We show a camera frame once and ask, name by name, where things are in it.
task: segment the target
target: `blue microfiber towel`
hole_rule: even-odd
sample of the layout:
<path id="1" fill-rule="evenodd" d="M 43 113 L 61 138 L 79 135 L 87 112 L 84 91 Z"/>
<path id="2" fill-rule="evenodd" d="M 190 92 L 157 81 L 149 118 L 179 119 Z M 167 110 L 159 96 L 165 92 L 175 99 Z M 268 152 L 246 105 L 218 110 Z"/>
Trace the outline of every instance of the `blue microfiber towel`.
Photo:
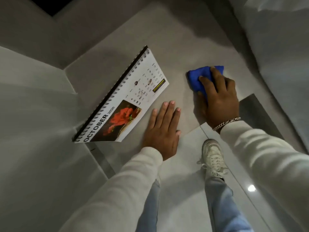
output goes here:
<path id="1" fill-rule="evenodd" d="M 223 75 L 223 70 L 224 66 L 215 66 L 216 69 L 220 71 L 220 73 Z M 199 76 L 205 76 L 207 77 L 210 81 L 214 83 L 214 79 L 211 74 L 211 68 L 206 66 L 206 67 L 201 67 L 195 70 L 191 70 L 187 72 L 188 80 L 190 82 L 191 88 L 193 89 L 194 92 L 201 91 L 203 95 L 205 96 L 207 100 L 207 94 L 204 89 L 204 86 L 202 83 L 199 81 Z"/>

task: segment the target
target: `white sleeve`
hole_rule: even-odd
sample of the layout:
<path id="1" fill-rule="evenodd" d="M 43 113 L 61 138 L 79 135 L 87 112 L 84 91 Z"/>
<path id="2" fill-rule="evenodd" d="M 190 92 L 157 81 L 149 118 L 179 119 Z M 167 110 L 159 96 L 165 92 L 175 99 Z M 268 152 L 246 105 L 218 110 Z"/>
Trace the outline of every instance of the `white sleeve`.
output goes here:
<path id="1" fill-rule="evenodd" d="M 297 152 L 280 138 L 251 128 L 244 121 L 225 125 L 221 138 L 253 180 L 309 231 L 309 156 Z"/>
<path id="2" fill-rule="evenodd" d="M 159 151 L 144 147 L 77 210 L 60 231 L 135 232 L 162 161 Z"/>

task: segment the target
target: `jeans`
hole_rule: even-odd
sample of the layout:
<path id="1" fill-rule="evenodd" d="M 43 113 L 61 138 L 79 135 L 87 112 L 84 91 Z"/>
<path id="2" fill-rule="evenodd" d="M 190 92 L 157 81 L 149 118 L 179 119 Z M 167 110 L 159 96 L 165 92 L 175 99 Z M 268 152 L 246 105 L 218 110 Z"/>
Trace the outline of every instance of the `jeans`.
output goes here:
<path id="1" fill-rule="evenodd" d="M 160 185 L 156 180 L 138 220 L 137 232 L 157 231 L 159 192 Z M 222 179 L 216 177 L 206 179 L 205 192 L 213 232 L 253 232 L 249 222 L 234 203 L 232 190 Z"/>

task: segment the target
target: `calendar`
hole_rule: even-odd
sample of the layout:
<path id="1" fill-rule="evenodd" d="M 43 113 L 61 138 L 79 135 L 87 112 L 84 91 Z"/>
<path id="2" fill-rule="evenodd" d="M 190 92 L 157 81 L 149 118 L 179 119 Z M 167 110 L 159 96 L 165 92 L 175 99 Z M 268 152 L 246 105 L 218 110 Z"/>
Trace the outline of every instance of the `calendar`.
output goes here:
<path id="1" fill-rule="evenodd" d="M 167 86 L 160 66 L 145 46 L 72 141 L 121 142 Z"/>

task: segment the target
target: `bracelet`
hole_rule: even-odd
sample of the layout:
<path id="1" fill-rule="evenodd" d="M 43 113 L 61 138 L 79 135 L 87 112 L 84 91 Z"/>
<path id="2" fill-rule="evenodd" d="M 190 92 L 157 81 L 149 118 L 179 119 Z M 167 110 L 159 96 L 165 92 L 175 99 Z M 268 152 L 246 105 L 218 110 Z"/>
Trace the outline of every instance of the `bracelet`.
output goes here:
<path id="1" fill-rule="evenodd" d="M 234 121 L 238 121 L 238 120 L 240 120 L 240 117 L 236 117 L 234 119 L 225 121 L 225 122 L 219 124 L 218 126 L 214 127 L 213 131 L 217 131 L 218 129 L 222 128 L 223 126 L 227 125 L 228 123 L 231 123 L 231 122 L 234 122 Z"/>

